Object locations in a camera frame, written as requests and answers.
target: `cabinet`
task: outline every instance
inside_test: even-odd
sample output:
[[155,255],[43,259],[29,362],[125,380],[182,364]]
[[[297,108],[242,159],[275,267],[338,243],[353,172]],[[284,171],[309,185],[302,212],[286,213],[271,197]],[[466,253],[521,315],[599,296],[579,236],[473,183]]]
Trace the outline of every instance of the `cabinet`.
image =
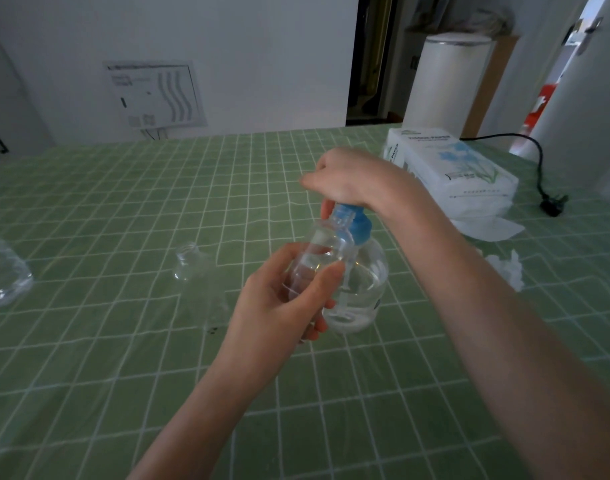
[[0,46],[0,163],[39,155],[53,139]]

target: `forearm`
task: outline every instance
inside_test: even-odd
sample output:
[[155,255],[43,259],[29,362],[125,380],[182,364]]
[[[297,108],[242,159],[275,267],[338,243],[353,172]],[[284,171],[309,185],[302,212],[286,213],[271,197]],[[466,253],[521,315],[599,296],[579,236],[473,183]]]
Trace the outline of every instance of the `forearm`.
[[250,397],[212,367],[157,436],[130,479],[207,479]]
[[610,396],[427,193],[411,185],[383,205],[469,376],[534,473],[610,477]]

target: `grid pattern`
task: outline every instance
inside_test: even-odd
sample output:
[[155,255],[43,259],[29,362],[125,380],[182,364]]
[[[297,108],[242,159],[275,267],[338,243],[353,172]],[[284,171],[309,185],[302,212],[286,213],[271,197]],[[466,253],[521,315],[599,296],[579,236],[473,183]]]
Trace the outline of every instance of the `grid pattern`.
[[[213,360],[173,288],[173,250],[216,257],[231,305],[245,278],[318,215],[298,177],[340,144],[378,153],[388,126],[59,147],[0,167],[0,235],[37,282],[0,309],[0,478],[123,478]],[[610,205],[537,207],[534,167],[474,145],[521,180],[526,231],[472,243],[524,265],[522,295],[610,387]],[[223,450],[217,479],[527,478],[464,374],[395,241],[375,325],[301,346]]]

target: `clear plastic bottle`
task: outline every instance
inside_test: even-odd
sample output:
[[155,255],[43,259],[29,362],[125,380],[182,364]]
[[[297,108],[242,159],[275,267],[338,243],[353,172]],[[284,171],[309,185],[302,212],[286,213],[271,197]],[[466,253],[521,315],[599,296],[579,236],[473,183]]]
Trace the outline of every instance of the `clear plastic bottle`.
[[181,301],[195,323],[203,328],[229,323],[229,305],[213,258],[193,242],[176,250],[173,277],[181,284]]
[[353,333],[375,319],[389,275],[381,245],[371,237],[372,222],[362,207],[336,204],[326,221],[318,221],[289,273],[289,299],[298,296],[315,274],[335,261],[345,261],[343,284],[334,294],[336,306],[324,310],[329,327]]
[[0,239],[0,306],[11,303],[32,284],[33,275],[27,263]]

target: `blue bottle cap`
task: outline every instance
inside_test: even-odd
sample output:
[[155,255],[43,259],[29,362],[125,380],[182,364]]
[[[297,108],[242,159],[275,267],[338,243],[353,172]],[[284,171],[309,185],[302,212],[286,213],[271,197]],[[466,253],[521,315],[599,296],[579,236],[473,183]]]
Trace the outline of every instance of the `blue bottle cap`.
[[367,242],[372,235],[372,221],[365,215],[365,208],[345,203],[340,205],[354,212],[354,220],[349,225],[349,232],[352,234],[354,244],[360,246]]

